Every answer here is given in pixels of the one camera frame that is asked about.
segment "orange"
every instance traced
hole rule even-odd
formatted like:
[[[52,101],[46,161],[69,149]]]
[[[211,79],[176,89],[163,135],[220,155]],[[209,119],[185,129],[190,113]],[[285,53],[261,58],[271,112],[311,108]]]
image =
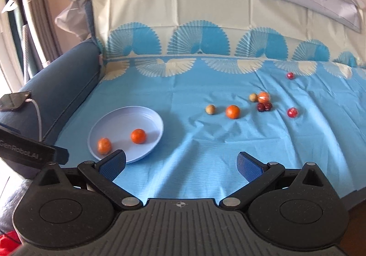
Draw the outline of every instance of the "orange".
[[[258,94],[258,102],[266,103],[268,101],[270,101],[270,95],[267,92],[260,92]]]
[[[236,105],[228,106],[228,108],[226,109],[226,116],[232,120],[237,119],[240,116],[240,108]]]
[[[141,144],[146,140],[146,133],[142,129],[135,129],[131,133],[131,140],[133,143]]]
[[[98,152],[102,155],[107,155],[112,150],[112,144],[108,138],[98,140]]]

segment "white cable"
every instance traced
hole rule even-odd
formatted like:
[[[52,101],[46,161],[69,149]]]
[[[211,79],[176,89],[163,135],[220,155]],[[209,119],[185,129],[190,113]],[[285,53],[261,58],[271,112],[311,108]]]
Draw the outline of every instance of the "white cable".
[[[32,102],[34,104],[35,110],[37,112],[37,118],[38,118],[38,134],[39,134],[39,141],[42,141],[42,121],[41,121],[41,112],[40,108],[38,107],[38,104],[35,100],[28,98],[25,100],[25,102]]]

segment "curtain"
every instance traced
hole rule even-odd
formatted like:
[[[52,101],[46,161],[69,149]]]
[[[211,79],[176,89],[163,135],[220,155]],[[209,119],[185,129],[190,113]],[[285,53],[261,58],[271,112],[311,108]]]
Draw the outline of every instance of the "curtain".
[[[30,0],[31,19],[27,19],[31,30],[30,47],[33,57],[30,63],[37,70],[46,67],[50,62],[62,55],[61,47],[54,30],[53,21],[48,7],[48,0]],[[21,18],[17,17],[21,28]]]

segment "small round fruit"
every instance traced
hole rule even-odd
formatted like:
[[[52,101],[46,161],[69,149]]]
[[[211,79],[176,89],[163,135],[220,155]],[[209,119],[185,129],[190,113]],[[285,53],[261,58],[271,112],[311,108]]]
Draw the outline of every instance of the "small round fruit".
[[[146,141],[146,133],[142,129],[135,129],[131,133],[131,140],[133,143],[142,144]]]
[[[235,120],[240,116],[240,108],[236,105],[230,105],[226,109],[226,116],[229,119]]]
[[[267,92],[260,92],[258,94],[258,102],[265,103],[270,101],[271,97]]]
[[[257,110],[260,111],[260,112],[265,111],[266,107],[264,106],[264,103],[259,102],[257,104]]]
[[[108,138],[101,138],[98,140],[98,153],[107,155],[112,150],[112,144]]]
[[[288,79],[294,79],[295,78],[295,74],[293,72],[289,72],[286,74]]]
[[[266,102],[266,103],[263,103],[263,104],[264,104],[265,111],[270,111],[272,109],[272,103],[271,102]]]
[[[249,100],[250,100],[251,102],[257,102],[257,101],[258,101],[258,96],[257,96],[257,94],[256,94],[256,93],[250,94],[250,95],[249,95]]]
[[[295,108],[295,107],[291,107],[288,109],[287,111],[287,115],[290,117],[290,118],[295,118],[297,117],[298,115],[298,110]]]
[[[206,106],[206,112],[209,114],[209,115],[213,115],[215,113],[215,106],[210,104],[210,105],[207,105]]]

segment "blue sofa armrest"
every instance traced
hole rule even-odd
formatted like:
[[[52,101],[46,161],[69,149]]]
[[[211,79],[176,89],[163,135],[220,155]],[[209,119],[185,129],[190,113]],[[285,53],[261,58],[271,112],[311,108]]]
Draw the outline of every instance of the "blue sofa armrest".
[[[20,91],[30,91],[42,119],[43,141],[53,145],[61,130],[98,84],[99,49],[86,40],[66,52],[35,75]],[[38,119],[32,103],[19,110],[0,112],[0,123],[38,141]],[[4,160],[25,178],[32,178],[31,168]]]

